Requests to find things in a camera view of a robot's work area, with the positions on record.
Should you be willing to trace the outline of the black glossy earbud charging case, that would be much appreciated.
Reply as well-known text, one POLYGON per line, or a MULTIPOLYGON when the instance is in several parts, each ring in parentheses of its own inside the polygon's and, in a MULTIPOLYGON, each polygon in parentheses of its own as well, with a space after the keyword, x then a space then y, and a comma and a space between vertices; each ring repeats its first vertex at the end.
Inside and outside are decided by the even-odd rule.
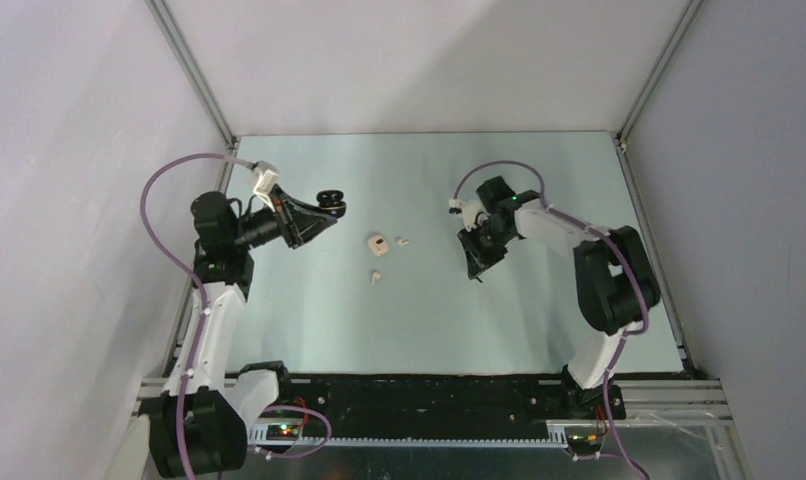
POLYGON ((318 207, 328 215, 341 218, 346 213, 347 204, 341 190, 322 190, 317 193, 316 201, 318 207))

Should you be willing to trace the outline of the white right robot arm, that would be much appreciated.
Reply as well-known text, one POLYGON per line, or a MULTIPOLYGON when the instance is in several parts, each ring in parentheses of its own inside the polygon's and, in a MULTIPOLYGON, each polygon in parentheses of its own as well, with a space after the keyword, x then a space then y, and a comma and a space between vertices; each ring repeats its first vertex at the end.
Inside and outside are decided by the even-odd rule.
POLYGON ((514 240, 538 241, 572 260, 578 307, 592 334, 563 367, 560 402, 575 418, 604 406, 627 338, 648 330, 649 311, 661 299, 638 231, 579 220, 546 202, 542 192, 514 191, 501 176, 483 182, 473 200, 453 195, 448 211, 463 222, 457 238, 471 280, 502 261, 514 240))

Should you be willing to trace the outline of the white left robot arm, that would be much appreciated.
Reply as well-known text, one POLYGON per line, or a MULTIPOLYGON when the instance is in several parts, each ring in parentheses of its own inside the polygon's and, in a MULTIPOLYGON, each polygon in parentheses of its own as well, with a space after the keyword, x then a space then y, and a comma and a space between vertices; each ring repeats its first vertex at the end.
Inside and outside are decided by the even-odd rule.
POLYGON ((281 361, 250 364, 234 387, 225 384, 229 348, 253 279, 251 252, 277 239, 297 249, 335 225, 347 205, 340 190, 323 190, 308 204, 279 185, 269 200, 238 215, 232 199, 212 191, 190 206, 198 235, 188 269, 193 318, 162 392, 140 407, 150 422, 150 455, 164 479, 241 468, 263 411, 278 417, 294 406, 295 390, 281 361))

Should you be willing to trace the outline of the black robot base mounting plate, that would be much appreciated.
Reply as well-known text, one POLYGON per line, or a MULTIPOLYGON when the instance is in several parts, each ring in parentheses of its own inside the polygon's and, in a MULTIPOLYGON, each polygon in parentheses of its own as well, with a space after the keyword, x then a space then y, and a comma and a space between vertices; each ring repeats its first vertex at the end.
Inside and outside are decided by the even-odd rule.
POLYGON ((623 420, 621 390, 604 406, 567 408, 561 374, 295 374, 277 405, 325 416, 337 441, 546 440, 559 421, 623 420))

